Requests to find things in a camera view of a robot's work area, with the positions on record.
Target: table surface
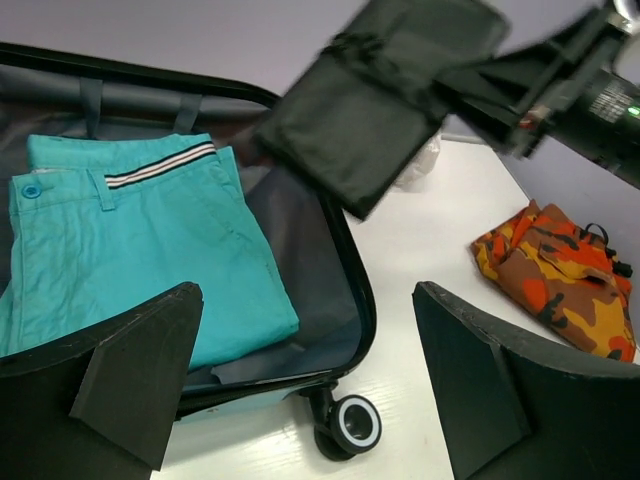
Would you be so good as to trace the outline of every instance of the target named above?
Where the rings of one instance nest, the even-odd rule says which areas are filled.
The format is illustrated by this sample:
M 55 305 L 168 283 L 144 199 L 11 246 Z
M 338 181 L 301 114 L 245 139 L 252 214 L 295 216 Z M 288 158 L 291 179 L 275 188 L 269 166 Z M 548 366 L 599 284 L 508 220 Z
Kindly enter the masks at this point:
M 487 312 L 557 338 L 485 281 L 468 250 L 528 203 L 498 157 L 486 146 L 443 142 L 426 180 L 423 192 L 392 192 L 369 220 L 351 222 L 378 330 L 367 358 L 335 394 L 364 395 L 376 405 L 380 444 L 347 463 L 325 460 L 308 405 L 294 396 L 261 411 L 176 424 L 153 480 L 453 479 L 413 312 L 416 283 L 435 281 Z

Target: black wheel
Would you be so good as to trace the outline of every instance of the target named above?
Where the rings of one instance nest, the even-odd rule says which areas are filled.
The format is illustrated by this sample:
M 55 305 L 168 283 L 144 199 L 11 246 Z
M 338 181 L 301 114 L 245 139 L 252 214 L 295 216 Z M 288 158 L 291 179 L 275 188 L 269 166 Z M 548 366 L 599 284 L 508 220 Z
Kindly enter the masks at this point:
M 356 395 L 344 397 L 331 408 L 329 428 L 338 446 L 354 455 L 373 449 L 382 436 L 378 411 L 369 400 Z
M 353 453 L 349 453 L 340 448 L 340 445 L 338 445 L 333 438 L 317 428 L 313 431 L 313 437 L 320 453 L 332 462 L 346 462 L 355 457 Z

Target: turquoise pants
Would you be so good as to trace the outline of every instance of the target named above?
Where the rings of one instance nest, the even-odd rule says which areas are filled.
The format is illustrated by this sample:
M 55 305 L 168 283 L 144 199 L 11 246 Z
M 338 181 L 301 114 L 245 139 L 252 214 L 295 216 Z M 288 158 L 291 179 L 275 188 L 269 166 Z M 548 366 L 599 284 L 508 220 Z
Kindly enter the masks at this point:
M 245 204 L 233 151 L 208 135 L 31 136 L 10 185 L 12 280 L 0 357 L 122 313 L 184 281 L 204 313 L 191 367 L 285 339 L 298 319 Z

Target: blue button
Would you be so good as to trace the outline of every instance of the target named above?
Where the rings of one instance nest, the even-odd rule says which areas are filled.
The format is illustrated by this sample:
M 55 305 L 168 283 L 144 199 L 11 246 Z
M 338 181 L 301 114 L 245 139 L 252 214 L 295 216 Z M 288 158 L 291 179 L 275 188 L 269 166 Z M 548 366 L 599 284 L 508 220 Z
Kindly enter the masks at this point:
M 42 189 L 38 185 L 27 185 L 22 189 L 25 198 L 38 198 L 42 195 Z

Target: orange camouflage fabric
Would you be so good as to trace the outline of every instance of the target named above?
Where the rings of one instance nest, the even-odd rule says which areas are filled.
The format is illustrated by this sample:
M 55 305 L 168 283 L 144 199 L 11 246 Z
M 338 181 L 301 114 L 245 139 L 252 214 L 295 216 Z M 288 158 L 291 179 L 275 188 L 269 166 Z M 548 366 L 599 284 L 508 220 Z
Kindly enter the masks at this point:
M 631 267 L 607 242 L 606 232 L 586 231 L 557 206 L 541 210 L 531 201 L 471 250 L 485 277 L 568 342 L 632 362 Z

